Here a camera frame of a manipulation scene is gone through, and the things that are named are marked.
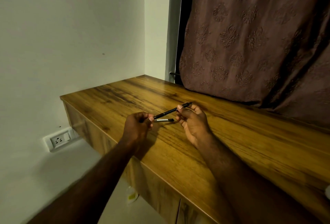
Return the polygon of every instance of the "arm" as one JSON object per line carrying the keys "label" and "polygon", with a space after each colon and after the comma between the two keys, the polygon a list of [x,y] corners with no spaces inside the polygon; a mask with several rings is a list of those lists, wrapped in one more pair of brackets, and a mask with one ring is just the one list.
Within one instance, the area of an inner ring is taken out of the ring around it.
{"label": "arm", "polygon": [[242,223],[320,223],[302,205],[256,173],[213,135],[196,105],[178,105],[177,120],[200,151]]}
{"label": "arm", "polygon": [[143,112],[128,116],[118,144],[28,223],[97,223],[127,163],[145,140],[151,121],[153,115]]}

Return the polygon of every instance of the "person's left hand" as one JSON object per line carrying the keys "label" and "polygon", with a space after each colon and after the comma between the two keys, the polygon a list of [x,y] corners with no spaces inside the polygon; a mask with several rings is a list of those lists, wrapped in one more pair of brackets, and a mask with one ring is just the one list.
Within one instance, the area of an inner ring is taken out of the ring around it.
{"label": "person's left hand", "polygon": [[139,112],[131,114],[126,118],[122,141],[127,141],[139,147],[146,139],[148,130],[152,127],[153,114]]}

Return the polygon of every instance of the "forearm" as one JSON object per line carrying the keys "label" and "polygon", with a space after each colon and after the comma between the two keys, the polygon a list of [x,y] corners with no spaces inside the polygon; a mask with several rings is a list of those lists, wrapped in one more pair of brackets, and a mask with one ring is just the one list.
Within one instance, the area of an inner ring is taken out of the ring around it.
{"label": "forearm", "polygon": [[198,142],[206,164],[242,223],[319,223],[292,197],[253,171],[213,134]]}
{"label": "forearm", "polygon": [[97,223],[134,150],[130,142],[120,141],[91,171],[29,224]]}

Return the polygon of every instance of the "wooden desk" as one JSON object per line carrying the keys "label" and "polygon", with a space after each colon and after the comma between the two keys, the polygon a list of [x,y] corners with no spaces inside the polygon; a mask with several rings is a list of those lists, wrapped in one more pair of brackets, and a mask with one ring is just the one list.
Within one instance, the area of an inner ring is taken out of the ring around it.
{"label": "wooden desk", "polygon": [[[61,99],[71,126],[101,154],[119,141],[127,115],[158,114],[196,101],[213,132],[237,155],[323,222],[330,222],[330,204],[323,193],[330,184],[330,135],[317,128],[149,76]],[[179,124],[155,124],[123,176],[168,223],[231,223],[227,201]]]}

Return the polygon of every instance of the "electrical socket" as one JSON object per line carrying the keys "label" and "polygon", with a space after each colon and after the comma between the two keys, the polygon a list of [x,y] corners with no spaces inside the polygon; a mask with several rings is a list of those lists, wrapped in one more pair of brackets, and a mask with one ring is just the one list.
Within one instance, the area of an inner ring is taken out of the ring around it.
{"label": "electrical socket", "polygon": [[50,134],[43,138],[49,151],[53,151],[67,143],[72,142],[77,139],[79,135],[71,127],[58,131],[56,133]]}

